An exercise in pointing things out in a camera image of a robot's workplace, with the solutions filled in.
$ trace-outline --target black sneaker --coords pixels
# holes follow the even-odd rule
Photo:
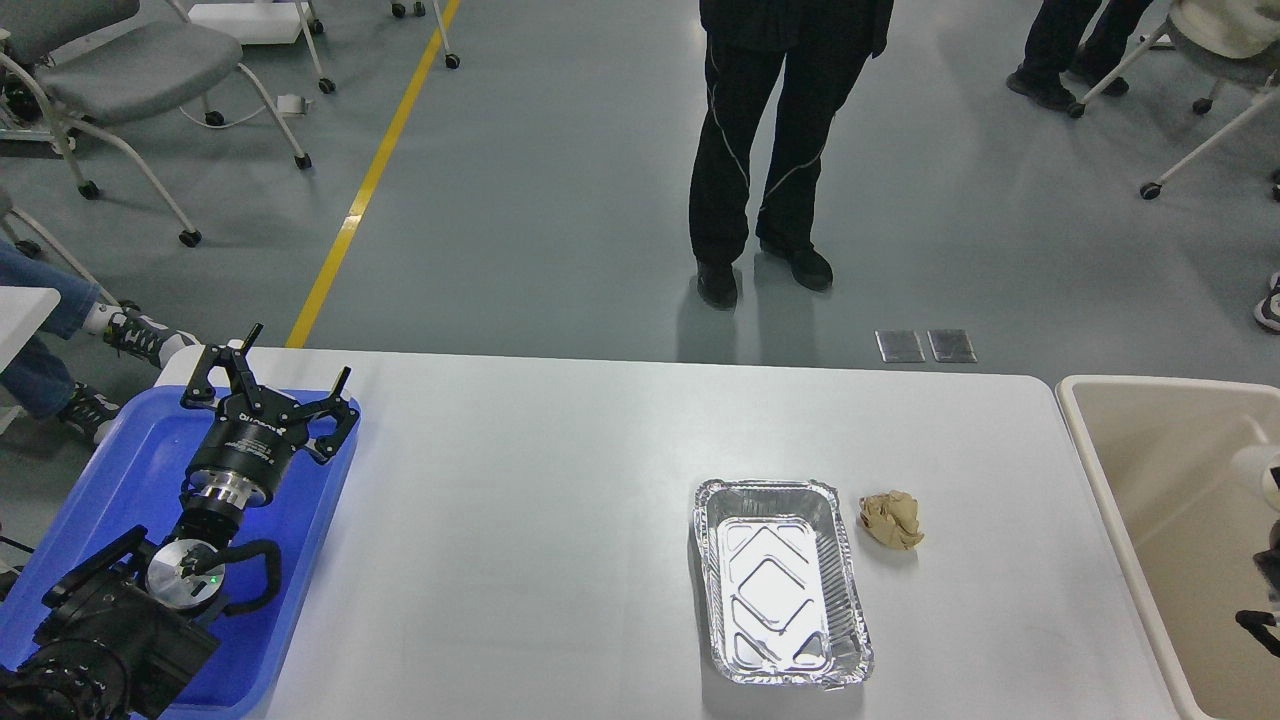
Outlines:
[[[698,295],[717,310],[732,310],[737,305],[737,281],[732,265],[712,265],[698,261]]]
[[[1005,79],[1005,87],[1018,95],[1030,97],[1041,108],[1048,108],[1055,113],[1065,113],[1068,108],[1075,104],[1075,96],[1071,95],[1070,90],[1062,87],[1062,82],[1057,78],[1053,82],[1028,82],[1023,78],[1021,70],[1014,70]]]
[[[169,357],[183,347],[200,343],[191,333],[161,325],[128,307],[111,315],[106,329],[102,331],[102,342],[120,352],[141,357],[156,368],[163,368]]]
[[[58,411],[58,419],[93,445],[102,442],[111,423],[120,414],[120,406],[108,400],[96,388],[76,383],[76,391],[67,406]]]
[[[814,292],[822,292],[831,287],[831,281],[833,279],[831,263],[822,255],[818,255],[818,251],[813,247],[787,250],[762,237],[760,250],[786,260],[791,265],[791,277],[804,287]]]
[[[1100,76],[1084,69],[1084,64],[1080,63],[1079,56],[1076,56],[1075,60],[1071,60],[1071,67],[1066,68],[1066,72],[1070,73],[1076,79],[1082,79],[1085,83],[1088,83],[1091,88],[1096,87],[1100,82],[1102,82],[1102,78],[1107,77],[1106,74]],[[1129,92],[1129,83],[1125,82],[1123,77],[1117,77],[1116,79],[1111,81],[1110,85],[1102,88],[1102,95],[1106,95],[1108,97],[1120,97],[1125,92]]]
[[[1280,334],[1280,273],[1271,275],[1271,290],[1262,302],[1253,306],[1253,319],[1262,329]]]

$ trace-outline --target epoxy floor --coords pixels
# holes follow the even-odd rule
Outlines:
[[[168,12],[145,5],[147,19]],[[1050,384],[1084,373],[1280,379],[1280,338],[1251,318],[1280,269],[1267,182],[1280,118],[1256,119],[1143,201],[1138,186],[1247,94],[1229,90],[1198,118],[1190,101],[1211,81],[1153,53],[1126,73],[1129,96],[1102,97],[1080,120],[1036,108],[1004,87],[1036,0],[899,3],[888,51],[868,63],[823,158],[814,237],[835,287],[810,293],[749,245],[737,309],[707,307],[686,229],[705,109],[696,5],[442,3],[462,67],[434,58],[358,217],[434,29],[375,0],[317,4],[334,95],[316,90],[301,41],[246,51],[273,92],[314,100],[292,120],[312,170],[293,167],[264,117],[212,132],[172,113],[120,129],[204,232],[196,249],[100,143],[77,150],[99,201],[51,159],[0,158],[0,182],[116,295],[207,341],[261,322],[260,342],[284,345],[346,223],[356,232],[307,347],[884,368],[876,329],[963,328],[978,364],[888,368]],[[1156,3],[1143,27],[1166,9]],[[229,118],[253,109],[236,78],[214,99]],[[767,111],[753,208],[769,137]],[[154,380],[93,338],[58,346],[113,397]],[[5,534],[37,542],[88,456],[29,420],[0,436]]]

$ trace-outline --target person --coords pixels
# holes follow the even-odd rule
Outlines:
[[[831,265],[810,240],[822,150],[867,58],[884,51],[892,9],[893,0],[700,0],[707,115],[689,190],[689,234],[707,304],[737,302],[732,263],[748,238],[751,141],[780,72],[755,234],[801,286],[831,287]]]
[[[174,352],[197,345],[195,336],[165,327],[133,309],[99,302],[102,288],[32,260],[0,241],[0,284],[51,287],[61,296],[40,329],[63,340],[83,331],[119,352],[163,368]],[[67,365],[32,337],[0,372],[3,386],[31,416],[56,418],[93,445],[106,436],[120,406],[92,386],[72,379]]]
[[[1089,40],[1080,45],[1100,5],[1102,0],[1044,0],[1027,35],[1023,63],[1005,81],[1009,90],[1042,108],[1065,113],[1075,102],[1075,95],[1062,87],[1064,72],[1093,87],[1114,70],[1151,0],[1110,0]],[[1124,78],[1102,90],[1112,97],[1125,92],[1129,83]]]
[[[1253,306],[1253,319],[1262,329],[1280,334],[1280,273],[1271,273],[1267,296]]]

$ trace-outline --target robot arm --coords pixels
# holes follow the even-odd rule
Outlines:
[[[220,615],[252,612],[280,588],[280,548],[270,539],[239,546],[247,507],[271,502],[298,450],[328,462],[358,420],[342,397],[344,368],[328,397],[300,404],[260,386],[246,356],[262,325],[241,347],[209,347],[182,397],[214,413],[182,483],[182,514],[154,544],[134,527],[68,573],[42,603],[51,612],[35,634],[40,647],[17,670],[0,667],[0,720],[155,720],[218,650],[206,629]],[[216,397],[209,374],[221,368],[230,392]],[[312,439],[308,424],[333,418],[337,429]],[[232,602],[221,592],[229,565],[261,556],[266,589]]]

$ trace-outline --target beige plastic bin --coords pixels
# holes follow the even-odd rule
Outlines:
[[[1280,660],[1235,624],[1270,609],[1252,557],[1280,505],[1280,389],[1073,375],[1057,397],[1181,716],[1280,717]]]

